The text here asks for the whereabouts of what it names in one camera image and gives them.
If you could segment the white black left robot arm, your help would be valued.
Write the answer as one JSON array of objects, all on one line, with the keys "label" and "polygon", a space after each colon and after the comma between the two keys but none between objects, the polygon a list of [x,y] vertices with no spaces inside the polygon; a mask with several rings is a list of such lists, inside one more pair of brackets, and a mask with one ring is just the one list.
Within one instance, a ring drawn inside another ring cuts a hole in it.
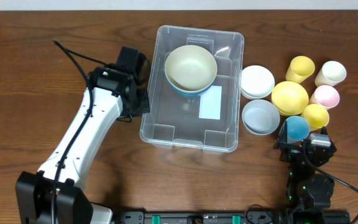
[{"label": "white black left robot arm", "polygon": [[90,202],[83,190],[103,139],[115,121],[150,111],[143,66],[109,64],[86,77],[81,106],[51,156],[16,182],[21,223],[111,223],[110,208]]}]

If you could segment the cream beige bowl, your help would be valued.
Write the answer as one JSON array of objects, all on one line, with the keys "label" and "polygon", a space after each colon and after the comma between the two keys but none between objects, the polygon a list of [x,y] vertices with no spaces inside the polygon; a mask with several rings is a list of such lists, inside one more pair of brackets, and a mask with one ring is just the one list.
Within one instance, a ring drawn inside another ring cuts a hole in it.
[{"label": "cream beige bowl", "polygon": [[177,88],[196,91],[212,85],[218,65],[206,49],[197,45],[184,45],[168,55],[164,69],[167,80]]}]

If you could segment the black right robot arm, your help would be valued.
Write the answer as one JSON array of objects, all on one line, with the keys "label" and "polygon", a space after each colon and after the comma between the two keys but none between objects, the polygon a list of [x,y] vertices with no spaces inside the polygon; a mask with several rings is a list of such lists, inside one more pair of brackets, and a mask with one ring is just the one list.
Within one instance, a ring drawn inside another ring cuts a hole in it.
[{"label": "black right robot arm", "polygon": [[331,206],[334,181],[317,168],[324,165],[337,151],[326,128],[313,133],[295,144],[289,141],[288,125],[284,123],[275,149],[281,152],[280,160],[290,164],[287,182],[287,197],[290,203],[301,210],[318,211]]}]

